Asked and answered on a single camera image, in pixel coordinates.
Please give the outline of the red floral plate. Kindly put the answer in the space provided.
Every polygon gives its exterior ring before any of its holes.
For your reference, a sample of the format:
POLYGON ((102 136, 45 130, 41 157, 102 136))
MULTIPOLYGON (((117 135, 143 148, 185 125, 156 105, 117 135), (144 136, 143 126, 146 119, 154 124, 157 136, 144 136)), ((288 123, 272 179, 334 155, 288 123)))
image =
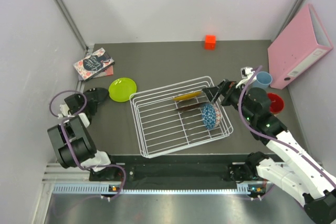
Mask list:
POLYGON ((195 103, 195 104, 191 104, 191 105, 187 105, 187 106, 182 106, 180 108, 176 108, 176 111, 178 112, 184 112, 184 111, 188 111, 188 110, 193 110, 193 109, 198 109, 201 108, 202 106, 204 106, 205 104, 207 104, 207 102, 200 102, 200 103, 195 103))

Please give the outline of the lime green plate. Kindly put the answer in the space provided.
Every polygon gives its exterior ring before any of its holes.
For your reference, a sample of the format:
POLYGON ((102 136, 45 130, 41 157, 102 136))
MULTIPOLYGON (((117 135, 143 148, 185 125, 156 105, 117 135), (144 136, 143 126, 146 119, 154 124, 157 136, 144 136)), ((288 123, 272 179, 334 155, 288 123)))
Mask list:
POLYGON ((111 100, 115 102, 127 102, 137 92, 137 85, 130 78, 118 78, 110 84, 108 91, 111 100))

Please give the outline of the black plate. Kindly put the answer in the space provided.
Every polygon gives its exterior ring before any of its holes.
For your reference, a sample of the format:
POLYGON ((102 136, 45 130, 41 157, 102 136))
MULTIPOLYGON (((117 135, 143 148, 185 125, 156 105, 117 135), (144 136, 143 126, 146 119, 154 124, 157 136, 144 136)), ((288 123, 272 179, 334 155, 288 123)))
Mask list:
POLYGON ((93 100, 96 103, 102 103, 109 97, 109 92, 105 88, 92 88, 83 93, 88 101, 93 100))

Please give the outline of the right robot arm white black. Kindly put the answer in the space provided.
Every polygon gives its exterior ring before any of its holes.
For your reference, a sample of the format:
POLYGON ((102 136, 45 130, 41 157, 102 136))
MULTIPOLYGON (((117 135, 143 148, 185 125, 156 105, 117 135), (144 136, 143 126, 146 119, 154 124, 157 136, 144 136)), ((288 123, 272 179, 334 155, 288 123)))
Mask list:
POLYGON ((335 176, 319 165, 294 139, 288 128, 270 111, 271 100, 262 88, 237 87, 223 80, 204 88, 209 102, 223 97, 222 106, 232 106, 256 140, 273 151, 290 171, 275 164, 269 156, 249 154, 245 174, 256 180, 266 179, 294 198, 314 223, 335 221, 335 176))

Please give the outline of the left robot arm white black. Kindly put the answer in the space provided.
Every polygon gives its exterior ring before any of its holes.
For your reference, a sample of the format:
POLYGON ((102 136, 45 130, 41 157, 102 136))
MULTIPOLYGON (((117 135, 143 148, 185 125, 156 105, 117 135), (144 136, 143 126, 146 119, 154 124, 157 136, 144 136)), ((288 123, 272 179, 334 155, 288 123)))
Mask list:
POLYGON ((82 167, 90 169, 90 180, 114 180, 119 174, 119 168, 112 163, 106 152, 97 150, 87 127, 92 122, 98 106, 109 96, 105 88, 92 88, 80 95, 74 93, 64 98, 60 105, 60 118, 65 118, 64 129, 58 124, 47 130, 58 163, 65 169, 77 167, 65 137, 68 138, 73 152, 82 167))

